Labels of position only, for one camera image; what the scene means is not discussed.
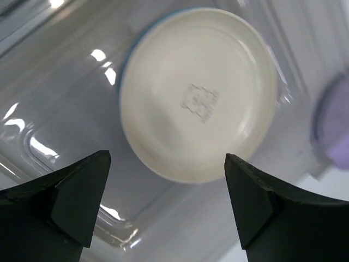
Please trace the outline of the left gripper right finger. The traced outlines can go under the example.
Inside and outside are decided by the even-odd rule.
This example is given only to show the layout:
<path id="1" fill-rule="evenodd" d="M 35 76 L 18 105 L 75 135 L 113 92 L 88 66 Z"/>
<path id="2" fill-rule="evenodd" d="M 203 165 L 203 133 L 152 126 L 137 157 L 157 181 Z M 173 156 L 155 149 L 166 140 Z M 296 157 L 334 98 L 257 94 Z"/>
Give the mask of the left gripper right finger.
<path id="1" fill-rule="evenodd" d="M 348 202 L 296 187 L 233 154 L 225 177 L 248 261 L 348 261 Z"/>

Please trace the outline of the watermelon pattern white plate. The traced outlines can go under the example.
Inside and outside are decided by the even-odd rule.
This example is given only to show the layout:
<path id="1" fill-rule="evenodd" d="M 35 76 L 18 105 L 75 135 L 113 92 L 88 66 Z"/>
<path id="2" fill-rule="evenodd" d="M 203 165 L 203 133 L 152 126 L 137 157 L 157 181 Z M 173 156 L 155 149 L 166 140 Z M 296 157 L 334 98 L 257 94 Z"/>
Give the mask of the watermelon pattern white plate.
<path id="1" fill-rule="evenodd" d="M 158 19 L 154 20 L 152 23 L 150 23 L 136 38 L 132 46 L 130 47 L 130 50 L 121 66 L 120 72 L 119 72 L 119 80 L 117 84 L 117 91 L 118 91 L 118 112 L 121 114 L 122 112 L 122 92 L 123 92 L 123 82 L 125 78 L 127 77 L 127 71 L 129 68 L 129 65 L 133 62 L 133 56 L 134 53 L 137 51 L 137 48 L 139 45 L 142 45 L 142 42 L 148 38 L 152 32 L 160 27 L 163 23 L 167 23 L 167 21 L 172 21 L 175 17 L 180 17 L 182 14 L 188 13 L 192 10 L 195 10 L 195 8 L 185 8 L 176 10 L 174 12 L 171 12 L 169 14 L 166 14 L 165 16 L 159 17 Z"/>

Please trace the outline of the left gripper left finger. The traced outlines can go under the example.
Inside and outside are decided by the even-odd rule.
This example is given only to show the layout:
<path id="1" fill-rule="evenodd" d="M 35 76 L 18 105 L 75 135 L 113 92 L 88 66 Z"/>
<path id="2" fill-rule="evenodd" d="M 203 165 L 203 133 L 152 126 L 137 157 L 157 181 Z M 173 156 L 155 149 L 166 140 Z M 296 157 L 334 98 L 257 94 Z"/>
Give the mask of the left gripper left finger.
<path id="1" fill-rule="evenodd" d="M 1 261 L 79 261 L 91 245 L 108 150 L 1 191 Z"/>

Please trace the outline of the cream plate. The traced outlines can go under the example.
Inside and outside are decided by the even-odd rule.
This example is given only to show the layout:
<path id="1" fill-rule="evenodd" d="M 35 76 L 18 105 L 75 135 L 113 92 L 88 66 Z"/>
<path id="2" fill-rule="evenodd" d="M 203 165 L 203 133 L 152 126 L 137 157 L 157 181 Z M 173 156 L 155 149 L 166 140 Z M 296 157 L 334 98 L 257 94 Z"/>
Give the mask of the cream plate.
<path id="1" fill-rule="evenodd" d="M 139 45 L 123 82 L 125 137 L 139 160 L 179 183 L 224 176 L 227 153 L 250 158 L 275 113 L 278 78 L 259 32 L 217 8 L 195 8 Z"/>

